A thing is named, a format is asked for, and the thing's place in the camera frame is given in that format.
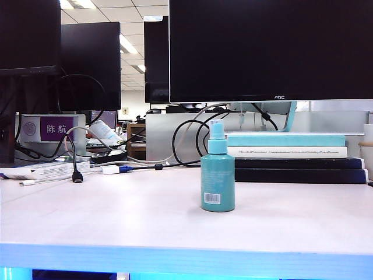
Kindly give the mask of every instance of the barcode label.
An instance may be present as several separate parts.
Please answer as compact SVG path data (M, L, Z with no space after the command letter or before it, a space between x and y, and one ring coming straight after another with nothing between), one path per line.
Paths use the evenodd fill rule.
M220 194L209 194L208 192L205 192L204 196L205 196L205 203L220 204Z

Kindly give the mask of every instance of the teal spray bottle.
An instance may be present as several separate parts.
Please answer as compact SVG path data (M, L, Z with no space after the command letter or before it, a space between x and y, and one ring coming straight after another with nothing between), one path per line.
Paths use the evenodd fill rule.
M223 120L212 120L209 154L201 157L201 207L207 211L234 209L234 157L227 155Z

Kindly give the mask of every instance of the black book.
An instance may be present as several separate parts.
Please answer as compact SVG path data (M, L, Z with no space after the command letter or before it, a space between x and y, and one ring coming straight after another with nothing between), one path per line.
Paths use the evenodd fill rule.
M271 159L236 158L235 168L282 169L364 169L364 160L357 157L344 159Z
M261 169L236 168L236 182L366 184L365 169Z

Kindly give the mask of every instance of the ceiling tile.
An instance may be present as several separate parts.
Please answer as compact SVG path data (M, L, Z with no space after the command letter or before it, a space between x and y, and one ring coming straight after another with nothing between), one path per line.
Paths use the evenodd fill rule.
M121 54L121 58L124 60L143 60L144 57L140 54Z
M133 90L131 87L129 87L129 86L122 86L122 90Z
M130 64L125 61L124 59L121 60L121 67L124 67L124 66L129 66Z
M124 66L122 67L123 74L139 74L139 71L137 71L134 67L132 66Z
M101 8L112 22L143 22L136 8Z
M139 87L137 87L137 86L133 86L133 87L132 87L132 90L144 90L144 88L141 87L141 86L139 86Z
M132 74L127 74L127 78L132 78L134 80L138 80L138 79L141 79L141 80L145 80L145 75L144 74L140 74L137 70L135 70L137 72L137 74L135 73L132 73Z
M144 35L127 35L126 38L132 45L144 45Z
M127 85L127 86L141 86L141 85L139 85L138 83L133 82L133 81L124 82L124 84Z
M139 53L143 53L143 52L145 52L144 45L135 45L134 47L135 47L135 49L137 49L137 51L138 51Z
M74 9L64 11L79 23L108 21L99 9Z
M121 33L124 35L144 34L144 23L121 23Z
M127 60L126 62L129 65L144 65L144 60L143 59Z
M131 0L92 0L99 8L133 7Z
M142 17L168 15L168 6L141 6L138 10Z
M61 24L62 25L69 25L71 23L76 23L67 13L61 10Z
M135 6L168 5L168 0L133 0Z

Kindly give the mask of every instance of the book spine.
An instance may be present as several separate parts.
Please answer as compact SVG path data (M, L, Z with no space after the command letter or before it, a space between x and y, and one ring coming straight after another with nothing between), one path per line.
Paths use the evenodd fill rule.
M250 169L236 168L236 182L366 184L366 169Z
M346 158L347 147L228 147L235 158Z
M291 168L291 169L363 169L364 161L357 157L344 159L235 159L235 168Z
M229 135L228 146L346 146L344 135Z

